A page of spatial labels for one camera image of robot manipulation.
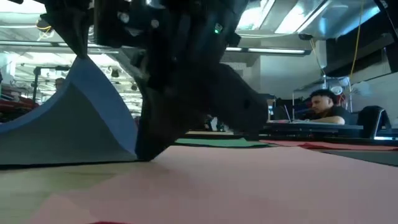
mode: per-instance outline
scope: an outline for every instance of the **black chair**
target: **black chair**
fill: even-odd
[[[387,112],[380,106],[367,106],[358,113],[357,125],[362,125],[361,138],[374,139],[379,130],[384,126],[391,129]]]

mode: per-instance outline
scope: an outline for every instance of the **red paper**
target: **red paper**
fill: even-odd
[[[29,224],[395,224],[396,189],[398,168],[298,147],[173,146],[128,174],[51,196]]]
[[[370,150],[370,151],[386,151],[396,150],[394,146],[361,146],[351,144],[337,144],[328,142],[305,142],[305,141],[273,141],[260,140],[260,142],[277,144],[280,146],[300,146],[306,149],[350,149],[350,150]]]

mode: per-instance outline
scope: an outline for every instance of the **paper sheet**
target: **paper sheet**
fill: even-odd
[[[328,142],[305,142],[305,141],[273,141],[273,140],[260,140],[263,143],[276,144],[280,146],[300,146],[306,149],[351,149],[351,150],[396,150],[394,146],[360,146],[351,144],[337,144]]]
[[[299,147],[174,146],[89,190],[50,197],[29,224],[395,224],[398,169]]]

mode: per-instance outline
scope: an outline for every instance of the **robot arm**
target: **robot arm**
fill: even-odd
[[[230,128],[262,129],[267,103],[229,66],[220,63],[248,0],[40,0],[42,15],[81,58],[87,32],[96,44],[143,50],[132,60],[146,78],[135,76],[143,97],[136,154],[150,161],[208,114]]]

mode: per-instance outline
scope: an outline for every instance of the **black t-shirt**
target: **black t-shirt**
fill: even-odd
[[[309,117],[309,119],[313,120],[313,119],[329,118],[332,116],[339,116],[343,118],[345,124],[355,124],[355,121],[353,120],[353,115],[341,106],[332,106],[326,115],[321,116],[319,114],[313,114],[311,117]]]

